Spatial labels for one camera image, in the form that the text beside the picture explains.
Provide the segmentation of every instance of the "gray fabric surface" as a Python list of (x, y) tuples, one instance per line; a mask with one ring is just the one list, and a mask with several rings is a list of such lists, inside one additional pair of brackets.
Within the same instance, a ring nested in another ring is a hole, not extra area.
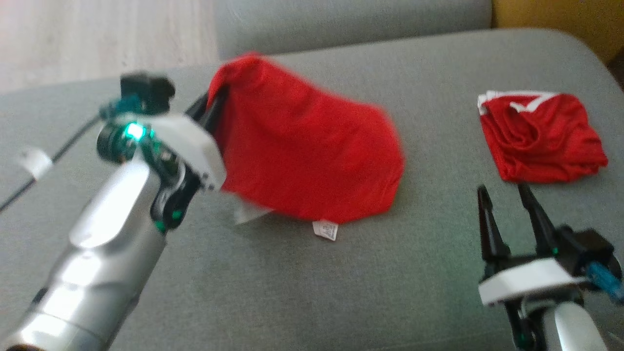
[[(577, 95), (610, 163), (573, 184), (537, 185), (552, 220), (594, 227), (622, 249), (624, 94), (582, 43), (558, 32), (484, 31), (290, 54), (280, 63), (331, 91), (382, 105), (407, 167), (393, 208), (342, 225), (336, 242), (309, 222), (268, 215), (233, 225), (226, 194), (199, 194), (169, 235), (139, 306), (113, 350), (510, 350), (503, 308), (481, 306), (476, 188), (486, 184), (513, 253), (534, 245), (512, 184), (501, 181), (479, 123), (477, 95), (537, 89)], [(216, 67), (170, 72), (182, 111)], [(100, 103), (110, 79), (0, 97), (0, 198), (23, 180), (24, 144), (55, 151)], [(13, 326), (111, 166), (96, 131), (0, 217), (0, 333)], [(604, 332), (623, 309), (588, 297)]]
[(222, 59), (485, 29), (491, 19), (491, 0), (215, 1)]

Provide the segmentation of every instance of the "folded red cloth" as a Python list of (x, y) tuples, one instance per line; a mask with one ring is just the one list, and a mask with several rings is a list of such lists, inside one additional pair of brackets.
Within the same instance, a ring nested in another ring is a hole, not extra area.
[(383, 111), (331, 95), (256, 55), (219, 69), (222, 189), (275, 212), (338, 224), (387, 211), (404, 170)]
[(478, 107), (503, 180), (571, 182), (607, 166), (600, 138), (573, 95), (488, 91)]

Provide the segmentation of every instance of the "folded red shirt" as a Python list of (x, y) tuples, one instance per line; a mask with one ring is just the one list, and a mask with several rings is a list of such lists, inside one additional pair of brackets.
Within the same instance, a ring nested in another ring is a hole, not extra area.
[(314, 87), (256, 55), (219, 69), (228, 95), (215, 140), (222, 190), (275, 212), (338, 224), (387, 211), (405, 160), (395, 128), (374, 105)]
[(571, 182), (607, 166), (600, 138), (573, 95), (488, 91), (478, 107), (503, 180)]

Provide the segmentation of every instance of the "light wood floor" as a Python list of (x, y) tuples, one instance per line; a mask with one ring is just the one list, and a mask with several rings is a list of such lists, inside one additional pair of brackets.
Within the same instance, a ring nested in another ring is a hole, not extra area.
[(0, 93), (217, 61), (213, 0), (0, 0)]

